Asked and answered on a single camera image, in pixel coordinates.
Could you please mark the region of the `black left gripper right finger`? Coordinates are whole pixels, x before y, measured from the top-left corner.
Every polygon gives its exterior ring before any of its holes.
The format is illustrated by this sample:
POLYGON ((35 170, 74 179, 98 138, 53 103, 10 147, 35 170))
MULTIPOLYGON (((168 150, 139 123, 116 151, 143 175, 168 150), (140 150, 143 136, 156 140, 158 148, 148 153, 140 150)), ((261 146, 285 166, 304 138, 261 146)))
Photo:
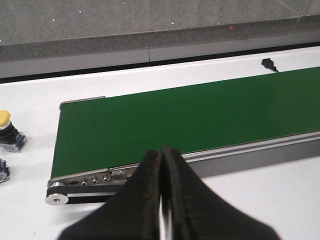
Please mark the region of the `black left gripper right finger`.
POLYGON ((163 213, 173 240, 278 240, 267 224, 233 207, 212 191, 176 148, 163 146, 163 213))

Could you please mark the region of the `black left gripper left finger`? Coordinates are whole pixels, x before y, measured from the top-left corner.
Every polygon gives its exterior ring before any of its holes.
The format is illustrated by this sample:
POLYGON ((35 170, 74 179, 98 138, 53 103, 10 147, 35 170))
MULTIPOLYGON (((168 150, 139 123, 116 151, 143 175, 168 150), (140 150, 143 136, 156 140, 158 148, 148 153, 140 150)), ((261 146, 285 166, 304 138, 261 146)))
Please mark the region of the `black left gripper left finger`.
POLYGON ((127 183, 104 205, 62 231, 61 240, 158 240, 162 155, 148 150, 127 183))

